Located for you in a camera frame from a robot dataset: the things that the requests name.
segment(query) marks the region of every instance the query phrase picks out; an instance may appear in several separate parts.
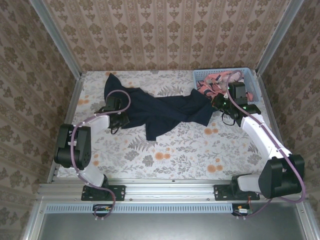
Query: pink cloth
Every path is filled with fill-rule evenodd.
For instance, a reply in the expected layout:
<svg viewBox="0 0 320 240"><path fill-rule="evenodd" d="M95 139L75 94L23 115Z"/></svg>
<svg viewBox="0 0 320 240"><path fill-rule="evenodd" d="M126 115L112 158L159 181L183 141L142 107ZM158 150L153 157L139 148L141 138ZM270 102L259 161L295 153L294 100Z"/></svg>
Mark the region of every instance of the pink cloth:
<svg viewBox="0 0 320 240"><path fill-rule="evenodd" d="M226 83L229 75L233 71L222 71L219 73L209 74L203 81L198 81L196 83L197 90L208 97L209 99L213 99L218 94L227 94ZM240 72L236 72L230 77L229 83L233 83L235 81L244 82L244 76ZM250 92L246 93L246 97L248 101L253 100L253 94Z"/></svg>

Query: purple cable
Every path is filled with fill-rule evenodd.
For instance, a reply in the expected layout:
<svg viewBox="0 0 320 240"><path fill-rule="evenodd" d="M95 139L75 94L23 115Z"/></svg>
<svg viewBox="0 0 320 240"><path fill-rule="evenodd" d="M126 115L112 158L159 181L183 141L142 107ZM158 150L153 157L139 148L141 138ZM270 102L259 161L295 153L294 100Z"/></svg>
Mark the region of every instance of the purple cable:
<svg viewBox="0 0 320 240"><path fill-rule="evenodd" d="M127 110L131 104L131 98L129 96L129 94L126 92L126 91L123 91L123 90L113 90L111 92L109 92L109 94L106 96L105 100L107 100L107 98L113 94L113 93L124 93L126 94L126 96L128 97L128 100L129 100L129 103L128 105L124 108L124 109L120 109L120 110L116 110L116 111L109 111L109 112L104 112L104 113L99 113L99 114L95 114L94 116L91 116L91 117L88 117L86 120L82 121L82 122L79 122L77 125L75 125L73 131L72 131L72 134L71 134L71 143L70 143L70 153L71 153L71 162L72 162L72 166L76 172L76 175L78 176L79 179L81 179L83 182L85 182L86 185L92 187L92 188L95 188L95 189L99 189L99 190L104 190L104 191L107 191L111 194L112 196L112 207L111 209L109 210L109 212L104 216L104 217L98 217L96 215L96 210L94 211L94 216L96 218L99 218L99 219L103 219L103 218L106 218L110 215L110 213L113 211L115 205L116 205L116 196L114 194L114 192L112 192L111 190L107 189L107 188L104 188L104 187L100 187L100 186L95 186L93 184L91 184L90 182L88 182L86 179L84 179L80 174L79 174L79 169L76 165L76 161L75 161L75 152L74 152L74 141L75 141L75 136L76 136L76 131L79 127L87 124L87 123L90 123L92 120L96 119L97 117L100 117L100 116L104 116L104 115L108 115L108 114L116 114L116 113L121 113L121 112L124 112L125 110Z"/></svg>
<svg viewBox="0 0 320 240"><path fill-rule="evenodd" d="M277 148L277 150L279 151L279 153L281 153L281 155L284 157L284 159L286 160L286 162L288 163L288 165L290 166L290 168L292 169L292 171L294 172L294 174L296 175L296 177L298 178L298 181L301 185L301 197L300 199L298 200L290 200L290 199L287 199L285 197L282 197L280 196L279 198L286 201L286 202L289 202L289 203L294 203L294 204L297 204L297 203L301 203L303 200L305 200L306 198L306 186L304 184L304 181L302 180L300 174L298 173L298 171L296 170L295 166L291 163L291 161L289 160L289 158L286 156L286 154L284 153L284 151L281 149L281 147L279 146L279 144L276 142L276 140L273 138L273 136L269 133L269 131L267 130L267 128L265 126L262 125L262 123L256 119L254 116L252 116L250 113L248 113L247 111L245 111L244 109L242 109L238 104L236 104L236 102L232 99L232 97L230 96L230 92L229 92L229 81L230 81L230 78L233 74L235 73L240 73L240 77L237 81L239 81L241 78L242 78L242 72L240 70L235 70L233 71L227 81L226 81L226 92L228 94L228 98L230 99L230 101L232 102L232 104L237 108L239 109L241 112L243 112L244 114L246 114L248 117L252 118L256 123L258 123L260 125L260 127L264 130L264 132L267 134L267 136L269 137L269 139L272 141L272 143L274 144L274 146ZM246 218L248 217L253 217L254 215L258 214L259 212L261 212L266 206L268 206L270 204L270 202L272 201L272 198L269 199L269 201L262 207L260 208L258 211L256 211L255 213L249 215L249 216L246 216Z"/></svg>

